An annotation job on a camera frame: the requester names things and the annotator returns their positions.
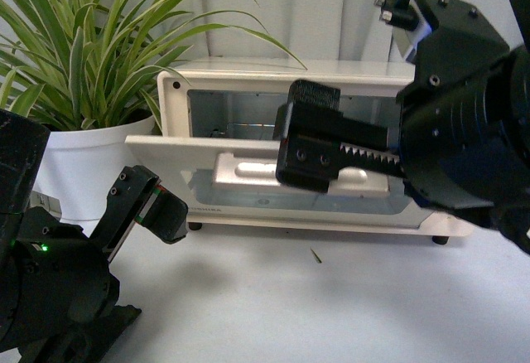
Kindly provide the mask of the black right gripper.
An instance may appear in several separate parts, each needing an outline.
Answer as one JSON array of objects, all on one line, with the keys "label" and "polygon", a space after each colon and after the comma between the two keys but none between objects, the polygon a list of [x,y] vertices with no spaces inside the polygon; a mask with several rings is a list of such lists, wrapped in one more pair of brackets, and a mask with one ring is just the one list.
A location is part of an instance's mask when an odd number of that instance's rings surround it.
[{"label": "black right gripper", "polygon": [[529,249],[529,53],[461,0],[413,0],[431,32],[402,90],[399,156],[421,207]]}]

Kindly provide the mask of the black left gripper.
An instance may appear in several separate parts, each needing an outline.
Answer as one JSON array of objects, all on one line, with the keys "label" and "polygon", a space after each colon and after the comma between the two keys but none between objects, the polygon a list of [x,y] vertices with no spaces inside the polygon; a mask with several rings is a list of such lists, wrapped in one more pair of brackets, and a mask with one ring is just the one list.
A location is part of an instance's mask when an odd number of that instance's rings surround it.
[{"label": "black left gripper", "polygon": [[1,112],[1,350],[23,362],[101,362],[139,318],[118,306],[112,261],[134,225],[165,244],[187,235],[188,205],[142,165],[124,167],[89,239],[30,194],[50,132]]}]

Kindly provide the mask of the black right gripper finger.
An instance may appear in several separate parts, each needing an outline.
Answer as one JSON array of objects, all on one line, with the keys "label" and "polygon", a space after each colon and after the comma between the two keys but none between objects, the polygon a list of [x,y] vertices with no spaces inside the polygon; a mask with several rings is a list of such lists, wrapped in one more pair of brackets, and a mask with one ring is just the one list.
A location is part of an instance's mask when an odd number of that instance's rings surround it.
[{"label": "black right gripper finger", "polygon": [[273,131],[279,142],[278,181],[289,174],[330,181],[350,167],[403,179],[395,150],[399,132],[349,119],[339,104],[339,89],[309,80],[291,83]]}]

